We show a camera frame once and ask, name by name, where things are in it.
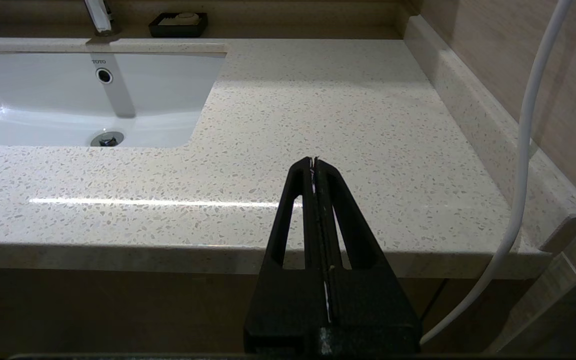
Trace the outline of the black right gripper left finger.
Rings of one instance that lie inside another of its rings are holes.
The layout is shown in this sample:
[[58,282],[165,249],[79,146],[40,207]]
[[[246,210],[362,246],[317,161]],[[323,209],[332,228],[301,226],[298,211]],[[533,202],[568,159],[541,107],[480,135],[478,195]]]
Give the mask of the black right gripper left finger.
[[[288,171],[244,322],[244,350],[249,354],[315,353],[319,330],[329,323],[313,168],[313,158],[305,157]],[[302,198],[304,268],[286,269],[297,197]]]

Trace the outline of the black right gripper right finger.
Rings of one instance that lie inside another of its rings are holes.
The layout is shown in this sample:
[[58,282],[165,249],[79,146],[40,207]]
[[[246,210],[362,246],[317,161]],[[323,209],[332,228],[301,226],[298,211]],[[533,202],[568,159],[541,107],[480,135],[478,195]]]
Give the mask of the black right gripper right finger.
[[345,180],[314,161],[328,323],[317,354],[416,354],[422,325]]

